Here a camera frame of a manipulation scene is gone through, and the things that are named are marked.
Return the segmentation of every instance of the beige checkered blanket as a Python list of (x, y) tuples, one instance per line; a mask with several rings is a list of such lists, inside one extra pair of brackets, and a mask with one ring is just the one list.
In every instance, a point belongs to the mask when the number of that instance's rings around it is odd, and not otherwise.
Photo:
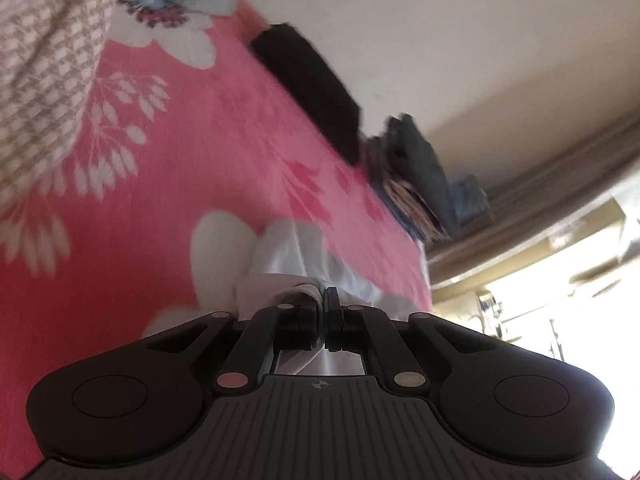
[(68, 153), (116, 0), (0, 0), (0, 212)]

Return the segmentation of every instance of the silver rivet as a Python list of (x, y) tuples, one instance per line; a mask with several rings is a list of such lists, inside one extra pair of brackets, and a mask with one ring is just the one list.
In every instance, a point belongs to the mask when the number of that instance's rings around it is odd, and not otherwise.
[(426, 382), (426, 379), (424, 375), (418, 372), (400, 372), (394, 377), (394, 382), (404, 388), (417, 388), (418, 386), (422, 386)]
[(216, 382), (218, 386), (222, 386), (223, 388), (242, 388), (249, 382), (249, 378), (245, 374), (238, 372), (227, 372), (226, 374), (220, 375)]

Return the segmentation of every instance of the stack of folded clothes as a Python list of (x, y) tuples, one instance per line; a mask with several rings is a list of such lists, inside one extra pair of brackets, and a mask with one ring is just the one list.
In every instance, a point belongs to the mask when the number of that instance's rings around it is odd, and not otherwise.
[(474, 177), (449, 186), (409, 115), (389, 117), (384, 134), (368, 140), (364, 155), (371, 187), (414, 240), (455, 239), (463, 223), (488, 208)]

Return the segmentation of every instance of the white wall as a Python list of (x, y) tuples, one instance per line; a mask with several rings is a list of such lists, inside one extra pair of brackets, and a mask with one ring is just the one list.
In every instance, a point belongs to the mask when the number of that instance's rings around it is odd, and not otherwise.
[(417, 118), (450, 174), (507, 180), (640, 103), (640, 0), (250, 0), (311, 40), (376, 134)]

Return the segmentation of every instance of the bed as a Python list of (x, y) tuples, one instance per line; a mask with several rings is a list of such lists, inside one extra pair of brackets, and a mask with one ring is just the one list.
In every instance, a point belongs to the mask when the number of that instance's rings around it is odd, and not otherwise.
[(256, 234), (311, 222), (327, 250), (429, 310), (418, 247), (245, 46), (264, 22), (176, 12), (148, 26), (120, 0), (72, 153), (0, 211), (0, 471), (41, 458), (32, 386), (195, 305), (193, 232), (226, 211)]

